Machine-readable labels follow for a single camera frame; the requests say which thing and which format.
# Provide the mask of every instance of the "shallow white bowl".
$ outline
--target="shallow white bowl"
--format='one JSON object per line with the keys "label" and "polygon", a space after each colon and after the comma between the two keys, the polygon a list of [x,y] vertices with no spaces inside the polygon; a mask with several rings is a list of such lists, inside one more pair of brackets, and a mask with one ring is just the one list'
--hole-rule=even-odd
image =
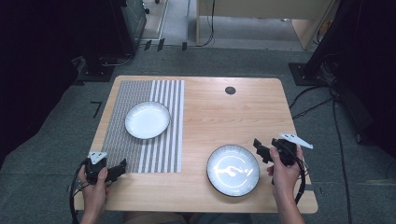
{"label": "shallow white bowl", "polygon": [[216,149],[209,157],[206,170],[210,183],[228,196],[248,194],[260,178],[260,166],[253,154],[235,145]]}
{"label": "shallow white bowl", "polygon": [[149,139],[163,133],[170,119],[171,115],[165,105],[148,101],[134,106],[128,112],[125,128],[136,138]]}

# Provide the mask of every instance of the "person's left hand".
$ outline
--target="person's left hand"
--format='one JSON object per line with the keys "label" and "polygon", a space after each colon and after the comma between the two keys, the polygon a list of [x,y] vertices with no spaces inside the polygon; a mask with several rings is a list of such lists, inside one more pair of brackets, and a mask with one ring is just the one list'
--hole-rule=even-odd
{"label": "person's left hand", "polygon": [[[109,188],[105,184],[106,178],[107,168],[104,167],[98,174],[96,185],[89,185],[82,190],[82,196],[84,197],[84,216],[82,217],[81,224],[96,223],[99,216],[102,215],[105,208],[106,196],[109,193]],[[79,170],[78,179],[82,187],[88,184],[87,176],[85,175],[85,165]]]}

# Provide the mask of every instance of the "black and white striped mat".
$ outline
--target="black and white striped mat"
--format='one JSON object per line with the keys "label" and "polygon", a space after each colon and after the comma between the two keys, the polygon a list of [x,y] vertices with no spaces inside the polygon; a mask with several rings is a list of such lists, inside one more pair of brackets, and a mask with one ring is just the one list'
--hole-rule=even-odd
{"label": "black and white striped mat", "polygon": [[[171,121],[159,136],[142,140],[128,134],[125,117],[146,101],[165,105]],[[107,152],[107,167],[127,161],[127,173],[175,173],[181,171],[183,134],[183,80],[123,80],[108,124],[102,151]]]}

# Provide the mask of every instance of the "wrist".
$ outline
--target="wrist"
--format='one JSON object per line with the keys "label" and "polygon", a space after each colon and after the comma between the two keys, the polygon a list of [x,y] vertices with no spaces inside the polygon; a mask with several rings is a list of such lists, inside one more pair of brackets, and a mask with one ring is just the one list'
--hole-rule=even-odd
{"label": "wrist", "polygon": [[84,212],[81,219],[81,224],[95,224],[99,220],[99,215],[90,212]]}
{"label": "wrist", "polygon": [[294,201],[294,195],[292,190],[274,188],[273,195],[277,201]]}

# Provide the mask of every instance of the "hand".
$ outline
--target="hand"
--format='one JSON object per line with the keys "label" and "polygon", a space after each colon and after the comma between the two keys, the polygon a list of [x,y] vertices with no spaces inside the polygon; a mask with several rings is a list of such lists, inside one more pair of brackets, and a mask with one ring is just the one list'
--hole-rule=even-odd
{"label": "hand", "polygon": [[[104,167],[98,174],[96,185],[89,185],[82,190],[82,196],[84,197],[84,216],[82,217],[81,224],[96,223],[99,216],[102,215],[105,208],[106,196],[109,193],[109,188],[105,184],[106,178],[107,168]],[[86,182],[85,165],[79,170],[78,179],[82,183],[82,187],[88,184]]]}
{"label": "hand", "polygon": [[[279,158],[279,152],[276,148],[270,148],[270,155],[274,161],[274,165],[267,168],[269,176],[274,177],[273,194],[275,197],[287,196],[293,198],[294,186],[300,176],[300,167],[297,162],[292,166],[285,166]],[[303,151],[297,145],[296,156],[302,160]]]}

